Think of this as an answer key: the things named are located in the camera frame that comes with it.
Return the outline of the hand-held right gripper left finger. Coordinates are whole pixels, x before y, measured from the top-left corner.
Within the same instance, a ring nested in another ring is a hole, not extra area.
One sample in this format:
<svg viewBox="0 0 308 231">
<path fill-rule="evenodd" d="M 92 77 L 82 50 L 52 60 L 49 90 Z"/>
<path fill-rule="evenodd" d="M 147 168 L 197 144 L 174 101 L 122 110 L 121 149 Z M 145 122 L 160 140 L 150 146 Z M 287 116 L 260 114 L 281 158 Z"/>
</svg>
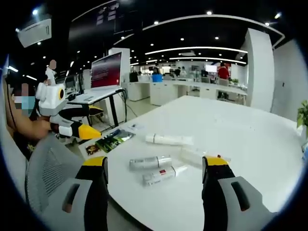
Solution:
<svg viewBox="0 0 308 231">
<path fill-rule="evenodd" d="M 73 178 L 49 197 L 42 220 L 51 231 L 106 231 L 108 208 L 106 156 L 86 160 Z"/>
</svg>

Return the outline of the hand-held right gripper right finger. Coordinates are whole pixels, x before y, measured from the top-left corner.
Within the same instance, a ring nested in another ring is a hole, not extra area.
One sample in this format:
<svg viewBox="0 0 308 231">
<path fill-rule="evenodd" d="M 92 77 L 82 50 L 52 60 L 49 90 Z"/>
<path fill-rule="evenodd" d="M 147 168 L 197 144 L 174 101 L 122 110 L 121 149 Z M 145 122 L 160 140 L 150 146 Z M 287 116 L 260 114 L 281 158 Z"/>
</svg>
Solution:
<svg viewBox="0 0 308 231">
<path fill-rule="evenodd" d="M 261 231 L 276 216 L 262 194 L 243 177 L 237 177 L 221 157 L 203 156 L 205 231 Z"/>
</svg>

